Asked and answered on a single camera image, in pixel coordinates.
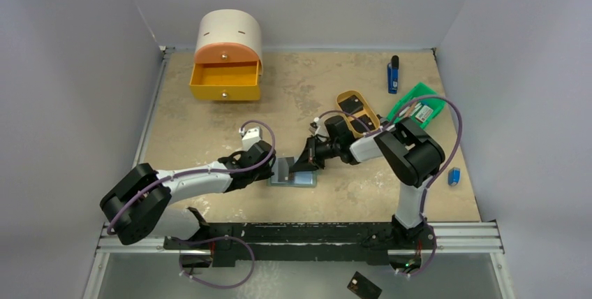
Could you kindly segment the green card holder wallet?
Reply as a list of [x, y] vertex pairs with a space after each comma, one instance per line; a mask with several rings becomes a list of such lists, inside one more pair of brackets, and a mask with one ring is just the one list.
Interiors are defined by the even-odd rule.
[[316, 172], [298, 172], [295, 173], [295, 181], [292, 183], [280, 183], [277, 178], [277, 161], [282, 157], [277, 157], [272, 166], [272, 176], [267, 180], [267, 185], [272, 187], [299, 187], [313, 188], [317, 185]]

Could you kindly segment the black card dropped off table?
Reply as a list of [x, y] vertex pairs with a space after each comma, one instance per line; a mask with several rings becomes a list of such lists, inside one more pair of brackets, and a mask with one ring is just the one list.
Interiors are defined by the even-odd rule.
[[379, 286], [358, 271], [353, 274], [348, 282], [347, 289], [361, 299], [379, 299], [383, 292]]

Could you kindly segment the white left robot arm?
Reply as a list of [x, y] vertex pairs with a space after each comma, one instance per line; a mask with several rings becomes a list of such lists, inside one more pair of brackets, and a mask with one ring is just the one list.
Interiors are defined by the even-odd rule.
[[147, 237], [169, 205], [205, 194], [224, 194], [272, 176], [276, 151], [259, 140], [210, 164], [183, 170], [155, 170], [148, 163], [133, 167], [99, 203], [108, 235], [123, 245]]

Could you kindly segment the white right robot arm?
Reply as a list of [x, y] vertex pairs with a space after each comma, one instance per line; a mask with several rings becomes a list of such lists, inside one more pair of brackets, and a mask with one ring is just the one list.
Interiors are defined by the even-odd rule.
[[408, 248], [420, 236], [424, 221], [422, 200], [427, 180], [436, 176], [445, 161], [442, 147], [410, 118], [389, 127], [382, 126], [371, 136], [356, 138], [344, 117], [333, 116], [323, 126], [313, 122], [315, 132], [306, 139], [300, 156], [289, 166], [290, 173], [323, 169], [333, 158], [348, 165], [384, 158], [401, 186], [392, 229], [394, 243]]

